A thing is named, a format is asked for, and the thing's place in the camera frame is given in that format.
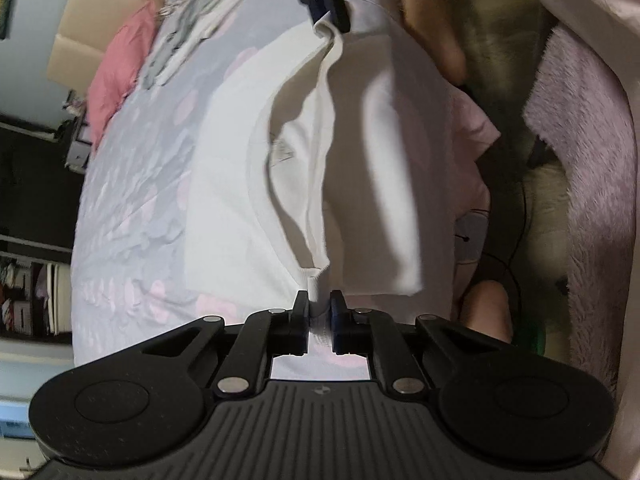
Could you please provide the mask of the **white t-shirt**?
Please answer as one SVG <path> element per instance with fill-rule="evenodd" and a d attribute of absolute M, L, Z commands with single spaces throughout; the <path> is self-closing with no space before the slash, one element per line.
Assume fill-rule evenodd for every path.
<path fill-rule="evenodd" d="M 454 281 L 450 95 L 380 10 L 282 32 L 213 93 L 190 177 L 184 281 L 241 312 L 331 289 L 402 318 Z"/>

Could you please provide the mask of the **pile of grey clothes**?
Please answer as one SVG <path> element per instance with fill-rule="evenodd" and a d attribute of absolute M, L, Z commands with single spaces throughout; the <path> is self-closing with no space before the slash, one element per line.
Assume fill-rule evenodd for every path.
<path fill-rule="evenodd" d="M 138 87 L 163 86 L 193 51 L 229 21 L 244 0 L 186 0 L 160 28 L 160 40 L 144 62 Z"/>

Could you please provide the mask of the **polka dot bed sheet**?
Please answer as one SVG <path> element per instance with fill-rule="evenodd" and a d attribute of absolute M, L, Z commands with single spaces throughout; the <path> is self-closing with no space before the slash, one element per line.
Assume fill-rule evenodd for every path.
<path fill-rule="evenodd" d="M 137 87 L 90 158 L 72 258 L 72 333 L 84 365 L 209 314 L 250 307 L 184 284 L 196 140 L 224 78 L 308 18 L 297 0 L 244 0 L 167 84 Z"/>

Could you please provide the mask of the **pink pillow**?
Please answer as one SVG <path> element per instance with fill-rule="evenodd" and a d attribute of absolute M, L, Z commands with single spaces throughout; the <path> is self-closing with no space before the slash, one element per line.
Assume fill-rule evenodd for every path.
<path fill-rule="evenodd" d="M 136 85 L 156 35 L 156 14 L 156 2 L 146 0 L 116 32 L 94 74 L 86 95 L 93 151 L 100 146 L 108 123 Z"/>

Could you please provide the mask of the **beige headboard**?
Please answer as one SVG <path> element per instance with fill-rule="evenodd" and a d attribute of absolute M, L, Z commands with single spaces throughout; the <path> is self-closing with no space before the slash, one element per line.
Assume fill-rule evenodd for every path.
<path fill-rule="evenodd" d="M 67 0 L 54 37 L 47 78 L 78 93 L 86 92 L 108 44 L 145 1 Z"/>

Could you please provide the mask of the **purple fluffy robe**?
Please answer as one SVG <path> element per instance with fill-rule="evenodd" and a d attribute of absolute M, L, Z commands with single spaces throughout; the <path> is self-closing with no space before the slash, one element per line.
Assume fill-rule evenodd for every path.
<path fill-rule="evenodd" d="M 626 93 L 602 58 L 559 24 L 523 116 L 567 178 L 570 362 L 615 389 L 636 237 L 637 149 Z"/>

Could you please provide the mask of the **nightstand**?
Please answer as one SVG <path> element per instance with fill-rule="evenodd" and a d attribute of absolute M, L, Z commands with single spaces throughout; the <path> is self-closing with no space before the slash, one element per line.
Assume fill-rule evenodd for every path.
<path fill-rule="evenodd" d="M 58 126 L 58 140 L 64 155 L 64 167 L 75 174 L 85 174 L 91 154 L 92 135 L 87 120 L 87 102 L 75 90 L 67 93 L 63 110 L 70 117 Z"/>

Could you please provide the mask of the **dark wardrobe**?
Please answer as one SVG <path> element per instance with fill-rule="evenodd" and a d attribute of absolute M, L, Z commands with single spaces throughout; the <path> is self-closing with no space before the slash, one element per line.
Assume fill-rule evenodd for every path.
<path fill-rule="evenodd" d="M 52 322 L 70 262 L 84 175 L 65 166 L 61 142 L 1 130 L 1 335 L 70 344 L 70 323 Z"/>

